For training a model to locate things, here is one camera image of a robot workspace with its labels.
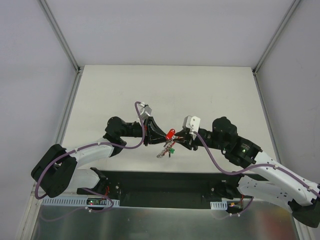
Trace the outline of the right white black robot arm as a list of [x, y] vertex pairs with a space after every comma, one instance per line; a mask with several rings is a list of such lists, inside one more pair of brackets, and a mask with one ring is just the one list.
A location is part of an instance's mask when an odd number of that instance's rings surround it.
[[[251, 196], [279, 206], [300, 223], [320, 225], [320, 185], [298, 175], [270, 157], [260, 146], [238, 135], [237, 127], [225, 116], [212, 122], [212, 130], [200, 128], [200, 118], [187, 116], [176, 141], [190, 150], [204, 147], [211, 161], [223, 174], [240, 175], [225, 184], [230, 197]], [[225, 171], [214, 159], [216, 149], [239, 171]]]

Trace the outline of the red handled metal key holder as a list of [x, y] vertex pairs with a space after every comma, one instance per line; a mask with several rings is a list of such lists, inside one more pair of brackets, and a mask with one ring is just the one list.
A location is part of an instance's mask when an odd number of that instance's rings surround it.
[[175, 145], [174, 140], [170, 139], [167, 140], [163, 146], [163, 149], [160, 151], [160, 153], [156, 156], [158, 159], [163, 158], [166, 154], [168, 154], [168, 157], [170, 158], [172, 154], [170, 154], [169, 149], [173, 148]]

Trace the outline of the red headed key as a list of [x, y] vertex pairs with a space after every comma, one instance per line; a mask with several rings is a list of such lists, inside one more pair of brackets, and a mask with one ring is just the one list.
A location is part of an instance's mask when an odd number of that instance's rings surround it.
[[166, 140], [171, 140], [175, 136], [175, 129], [171, 128], [165, 136]]

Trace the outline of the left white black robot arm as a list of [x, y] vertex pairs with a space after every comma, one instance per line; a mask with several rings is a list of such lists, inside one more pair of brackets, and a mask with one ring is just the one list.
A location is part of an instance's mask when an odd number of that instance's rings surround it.
[[[123, 140], [124, 137], [139, 138], [140, 142], [130, 147]], [[31, 171], [31, 177], [36, 182], [35, 196], [41, 199], [39, 189], [42, 189], [45, 196], [55, 198], [68, 188], [86, 188], [96, 195], [102, 194], [106, 188], [105, 181], [101, 179], [95, 167], [82, 170], [82, 166], [114, 157], [124, 149], [162, 144], [167, 140], [167, 134], [158, 127], [151, 116], [139, 122], [125, 122], [117, 116], [111, 117], [104, 136], [99, 140], [72, 149], [54, 144], [47, 150]]]

